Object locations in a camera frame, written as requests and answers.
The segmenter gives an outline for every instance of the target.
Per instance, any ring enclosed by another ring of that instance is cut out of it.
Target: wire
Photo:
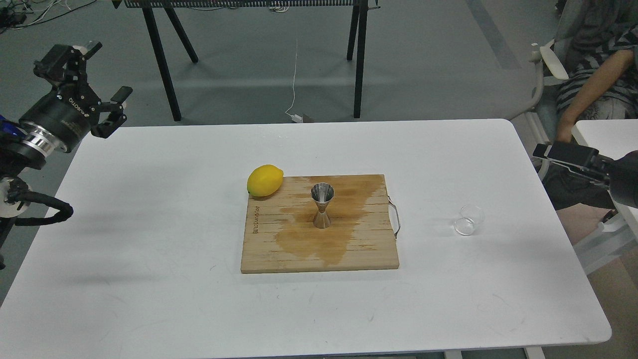
[[[220,10],[220,9],[223,9],[223,8],[213,8],[213,9],[187,8],[187,9],[190,9],[190,10],[197,10],[197,11],[214,11],[214,10]]]
[[[46,11],[47,9],[49,9],[49,8],[50,8],[50,6],[53,6],[53,5],[57,4],[57,3],[60,3],[60,1],[61,1],[61,0],[58,0],[58,1],[54,0],[52,3],[50,3],[49,5],[47,5],[47,7],[46,7],[46,8],[44,8],[44,9],[38,9],[38,10],[33,10],[33,9],[32,9],[32,11],[33,11],[34,13],[41,13],[41,12]]]
[[[15,225],[17,226],[28,226],[28,225],[47,225],[53,223],[60,223],[68,220],[73,215],[73,207],[70,204],[61,201],[55,197],[51,197],[49,195],[26,191],[21,192],[14,196],[16,202],[17,201],[25,201],[32,203],[40,203],[44,204],[47,207],[51,207],[58,212],[51,217],[44,218],[18,218],[15,220]]]
[[[270,6],[268,9],[276,13],[284,13],[290,9],[290,6]]]
[[[15,12],[15,8],[20,6],[20,5],[22,5],[22,11]],[[13,0],[10,0],[8,5],[6,6],[6,9],[13,11],[14,14],[34,13],[33,8],[29,4],[29,0],[20,0],[19,4],[14,3]]]
[[[54,1],[53,3],[51,3],[51,5],[50,5],[50,6],[53,6],[53,5],[55,5],[55,4],[57,4],[57,3],[61,2],[61,1],[62,1],[62,0]],[[72,9],[72,10],[69,10],[69,11],[67,11],[67,12],[65,12],[65,13],[63,13],[63,14],[60,14],[60,15],[55,16],[55,17],[52,17],[51,19],[47,19],[47,20],[44,20],[44,21],[40,21],[40,20],[44,19],[44,15],[46,15],[46,14],[47,14],[47,12],[48,12],[48,10],[49,10],[49,9],[47,9],[47,10],[46,10],[46,11],[45,11],[42,15],[40,15],[40,16],[39,16],[39,18],[40,18],[39,20],[38,20],[38,19],[36,19],[34,22],[32,22],[32,23],[30,23],[30,24],[27,24],[27,25],[24,25],[24,26],[16,26],[16,27],[12,28],[11,30],[20,30],[20,29],[23,29],[23,28],[25,28],[25,27],[29,27],[29,26],[33,26],[33,25],[40,25],[40,24],[44,24],[45,22],[49,22],[49,21],[51,21],[51,20],[55,20],[55,19],[57,19],[57,18],[59,18],[59,17],[65,16],[65,15],[67,15],[67,14],[69,14],[69,13],[74,12],[75,10],[81,9],[81,8],[83,8],[83,7],[85,7],[85,6],[89,6],[89,5],[94,4],[94,3],[97,3],[97,2],[98,2],[98,0],[93,0],[93,1],[91,1],[90,3],[84,4],[84,5],[82,5],[82,6],[78,6],[78,7],[74,8],[74,9]]]
[[[292,117],[291,114],[288,113],[290,109],[295,105],[295,78],[297,77],[297,58],[299,57],[299,38],[295,40],[295,73],[292,75],[292,103],[290,107],[284,112],[288,116]]]

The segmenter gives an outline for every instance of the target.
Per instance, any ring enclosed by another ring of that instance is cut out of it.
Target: clear glass
[[[481,207],[466,204],[459,212],[460,218],[454,221],[454,230],[462,236],[470,236],[485,220],[485,213]]]

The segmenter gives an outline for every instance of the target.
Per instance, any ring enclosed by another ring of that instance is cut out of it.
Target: white table
[[[245,275],[246,178],[383,173],[398,270]],[[0,309],[2,358],[233,358],[596,343],[611,328],[502,119],[88,137]],[[486,221],[452,229],[467,203]]]
[[[620,159],[638,149],[638,120],[578,121],[572,133],[579,144]],[[591,273],[638,245],[638,210],[614,203],[618,214],[574,245],[586,273]]]

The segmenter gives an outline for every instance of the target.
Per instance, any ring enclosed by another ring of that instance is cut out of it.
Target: stainless steel jigger
[[[334,188],[326,182],[321,182],[313,186],[313,189],[310,190],[310,194],[313,196],[318,209],[315,220],[313,221],[315,227],[320,229],[330,227],[330,217],[328,217],[328,213],[325,212],[325,209],[334,197]]]

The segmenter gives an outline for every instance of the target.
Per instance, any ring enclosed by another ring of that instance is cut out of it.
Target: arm
[[[572,140],[572,127],[578,121],[578,117],[598,100],[633,63],[632,50],[619,50],[594,72],[558,121],[556,141],[569,143]]]

